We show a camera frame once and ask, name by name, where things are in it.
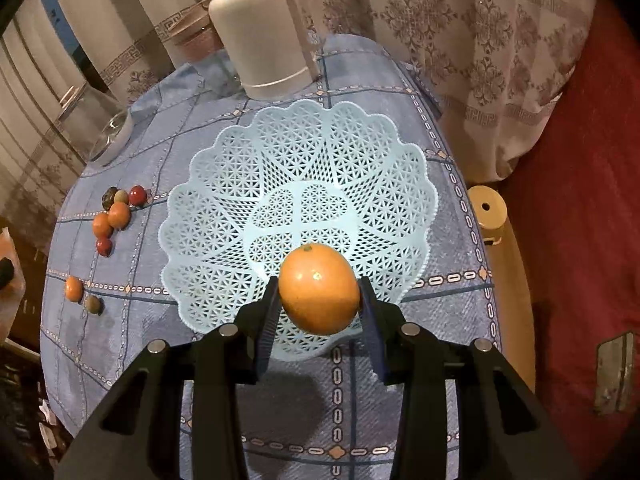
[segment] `white thermos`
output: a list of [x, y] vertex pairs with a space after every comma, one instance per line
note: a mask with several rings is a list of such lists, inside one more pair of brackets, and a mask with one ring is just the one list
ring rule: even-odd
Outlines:
[[[310, 41], [303, 9], [319, 43]], [[212, 0], [209, 15], [252, 99], [274, 100], [318, 78], [314, 52], [327, 35], [320, 0]]]

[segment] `thermos handle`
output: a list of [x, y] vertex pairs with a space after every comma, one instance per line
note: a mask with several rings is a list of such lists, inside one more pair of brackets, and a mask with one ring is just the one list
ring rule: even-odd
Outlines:
[[[298, 33], [298, 39], [300, 45], [304, 50], [317, 51], [322, 48], [326, 37], [329, 35], [329, 30], [324, 24], [324, 17], [322, 16], [321, 0], [287, 0], [289, 4], [289, 10], [293, 17], [293, 23], [296, 26], [296, 32]], [[318, 43], [312, 43], [309, 41], [308, 31], [306, 30], [305, 23], [302, 20], [302, 8], [308, 10], [311, 13], [311, 19], [314, 22], [316, 33], [318, 34]]]

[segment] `glass jar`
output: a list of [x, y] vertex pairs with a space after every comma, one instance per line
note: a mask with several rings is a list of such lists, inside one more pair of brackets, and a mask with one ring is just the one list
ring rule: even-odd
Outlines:
[[106, 166], [125, 147], [133, 130], [128, 108], [84, 83], [60, 100], [59, 120], [69, 142], [87, 164]]
[[202, 0], [169, 29], [169, 37], [184, 59], [217, 98], [241, 90], [240, 79], [209, 17], [209, 3]]

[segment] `screw head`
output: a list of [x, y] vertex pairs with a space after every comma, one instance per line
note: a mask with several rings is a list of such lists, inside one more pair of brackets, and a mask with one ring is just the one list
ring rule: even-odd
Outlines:
[[415, 323], [405, 323], [400, 327], [400, 332], [404, 335], [414, 336], [420, 333], [420, 327]]
[[226, 323], [221, 326], [218, 331], [222, 337], [231, 337], [238, 333], [238, 327], [233, 323]]
[[146, 349], [149, 350], [152, 354], [159, 354], [165, 348], [166, 343], [162, 341], [162, 339], [154, 339], [146, 346]]
[[491, 341], [485, 339], [484, 337], [479, 337], [474, 341], [474, 345], [481, 352], [488, 352], [494, 346], [491, 344]]

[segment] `small red fruit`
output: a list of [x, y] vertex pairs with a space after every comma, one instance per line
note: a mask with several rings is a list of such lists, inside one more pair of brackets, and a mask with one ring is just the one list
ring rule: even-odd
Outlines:
[[111, 254], [111, 250], [113, 249], [113, 242], [106, 237], [98, 238], [95, 241], [95, 250], [98, 251], [100, 256], [104, 256], [107, 258]]
[[129, 191], [129, 203], [136, 207], [142, 207], [146, 203], [146, 190], [142, 186], [134, 186]]

